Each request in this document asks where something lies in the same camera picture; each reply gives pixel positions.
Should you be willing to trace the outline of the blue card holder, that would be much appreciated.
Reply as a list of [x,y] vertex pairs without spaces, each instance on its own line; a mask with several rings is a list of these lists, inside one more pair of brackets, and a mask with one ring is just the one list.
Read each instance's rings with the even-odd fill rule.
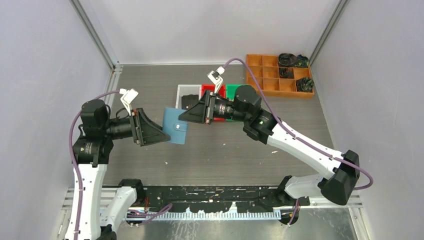
[[188,122],[179,120],[179,116],[185,112],[184,109],[166,107],[163,113],[162,130],[170,136],[168,143],[184,145],[188,130]]

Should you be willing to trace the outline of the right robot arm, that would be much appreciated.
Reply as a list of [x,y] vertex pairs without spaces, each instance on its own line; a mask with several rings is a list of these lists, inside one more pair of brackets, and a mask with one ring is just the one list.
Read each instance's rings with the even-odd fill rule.
[[254,141],[283,150],[317,171],[303,177],[286,176],[277,192],[281,204],[288,206],[301,197],[323,196],[334,204],[346,205],[360,177],[359,155],[315,142],[275,118],[261,103],[262,98],[250,85],[239,86],[233,100],[206,90],[178,118],[198,124],[211,124],[214,118],[242,122],[243,131]]

